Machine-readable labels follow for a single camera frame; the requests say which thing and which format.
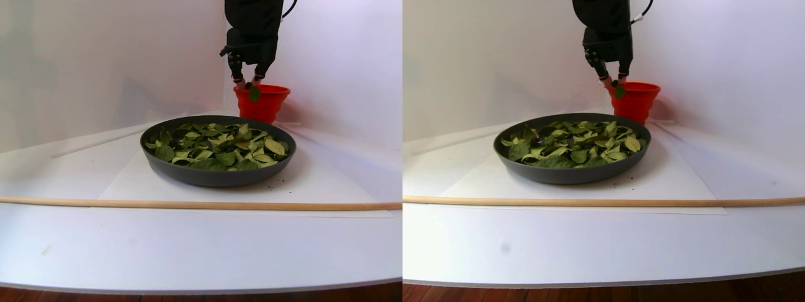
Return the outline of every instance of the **wooden dowel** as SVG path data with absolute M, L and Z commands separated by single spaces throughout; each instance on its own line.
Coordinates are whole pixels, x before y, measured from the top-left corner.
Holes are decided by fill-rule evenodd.
M 607 199 L 518 199 L 404 196 L 402 202 L 433 205 L 553 206 L 553 207 L 761 207 L 805 205 L 805 197 L 737 200 L 607 200 Z
M 227 209 L 262 211 L 376 211 L 402 209 L 402 202 L 360 204 L 293 204 L 266 202 L 112 201 L 41 197 L 0 197 L 0 202 L 22 205 L 57 205 L 97 208 Z

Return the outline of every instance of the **red bucket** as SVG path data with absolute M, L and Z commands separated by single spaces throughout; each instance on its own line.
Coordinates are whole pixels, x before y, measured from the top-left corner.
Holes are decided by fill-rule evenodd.
M 615 88 L 609 88 L 615 115 L 645 125 L 646 119 L 649 117 L 649 110 L 659 94 L 659 86 L 642 82 L 626 82 L 624 88 L 626 94 L 620 100 L 615 98 Z
M 237 95 L 237 107 L 241 110 L 241 118 L 250 118 L 260 122 L 272 123 L 277 118 L 277 112 L 283 105 L 283 101 L 291 94 L 287 87 L 277 85 L 259 85 L 260 98 L 257 101 L 249 99 L 248 89 L 238 89 L 235 86 Z

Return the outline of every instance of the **robotic arm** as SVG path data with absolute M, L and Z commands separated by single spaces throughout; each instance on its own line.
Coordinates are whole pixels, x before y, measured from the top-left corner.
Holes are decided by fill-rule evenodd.
M 587 26 L 581 43 L 584 57 L 607 88 L 626 82 L 632 64 L 632 24 L 643 18 L 653 2 L 650 0 L 646 10 L 632 19 L 629 0 L 573 0 L 576 16 Z M 617 81 L 609 76 L 607 62 L 620 64 Z
M 279 23 L 296 6 L 283 14 L 283 0 L 224 0 L 226 20 L 232 28 L 226 32 L 226 46 L 221 56 L 227 56 L 232 80 L 239 89 L 260 85 L 266 71 L 274 63 L 279 39 Z M 246 83 L 242 65 L 256 64 L 254 79 Z

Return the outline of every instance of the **white backdrop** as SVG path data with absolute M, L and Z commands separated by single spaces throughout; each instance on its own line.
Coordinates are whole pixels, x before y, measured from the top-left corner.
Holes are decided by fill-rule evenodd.
M 648 1 L 631 3 L 636 15 Z M 663 87 L 654 118 L 805 163 L 794 139 L 805 129 L 803 10 L 795 0 L 656 1 L 634 25 L 630 79 Z M 406 141 L 609 106 L 570 1 L 407 0 L 405 14 Z
M 285 7 L 292 0 L 285 0 Z M 402 0 L 299 0 L 263 83 L 291 95 L 277 119 L 402 149 Z M 244 68 L 250 78 L 254 66 Z M 227 69 L 227 104 L 234 105 Z
M 221 107 L 218 0 L 0 0 L 0 152 Z
M 805 164 L 803 10 L 797 0 L 655 1 L 634 27 L 634 78 L 663 87 L 652 115 Z
M 405 140 L 606 105 L 569 0 L 406 0 Z

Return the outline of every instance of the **black pan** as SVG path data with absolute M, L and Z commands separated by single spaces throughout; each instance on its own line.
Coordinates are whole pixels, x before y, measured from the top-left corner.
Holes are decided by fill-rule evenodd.
M 627 126 L 632 128 L 635 133 L 640 134 L 646 140 L 646 147 L 638 153 L 618 160 L 613 163 L 607 163 L 597 167 L 585 168 L 542 168 L 529 166 L 523 163 L 511 161 L 506 156 L 508 148 L 503 146 L 501 139 L 508 139 L 509 135 L 515 131 L 522 131 L 523 127 L 527 124 L 529 127 L 540 128 L 547 126 L 555 121 L 568 121 L 568 122 L 612 122 L 616 121 L 620 126 Z M 517 125 L 509 127 L 497 135 L 494 142 L 495 152 L 497 157 L 506 165 L 510 171 L 523 176 L 529 180 L 533 180 L 544 184 L 588 184 L 600 180 L 606 180 L 615 177 L 618 174 L 626 172 L 640 162 L 640 159 L 646 154 L 646 151 L 651 145 L 651 133 L 649 130 L 638 122 L 632 121 L 628 118 L 621 118 L 610 114 L 557 114 L 541 118 L 535 118 L 529 121 L 521 122 Z
M 154 133 L 158 133 L 162 127 L 165 127 L 166 130 L 172 132 L 183 124 L 189 122 L 201 125 L 213 122 L 221 125 L 249 123 L 249 127 L 264 130 L 265 132 L 268 132 L 268 134 L 277 138 L 277 140 L 287 143 L 288 157 L 277 164 L 264 168 L 246 171 L 219 172 L 177 166 L 172 163 L 162 161 L 149 152 L 145 142 Z M 291 137 L 291 135 L 287 132 L 268 123 L 255 121 L 248 118 L 238 118 L 225 115 L 197 115 L 172 119 L 148 128 L 148 130 L 146 130 L 144 133 L 142 133 L 142 136 L 140 136 L 140 147 L 142 148 L 142 151 L 146 153 L 148 163 L 151 165 L 151 168 L 154 169 L 154 171 L 162 172 L 163 174 L 185 184 L 210 188 L 232 188 L 266 180 L 274 175 L 277 175 L 277 173 L 280 173 L 293 158 L 293 155 L 296 152 L 296 141 L 294 141 L 294 138 Z

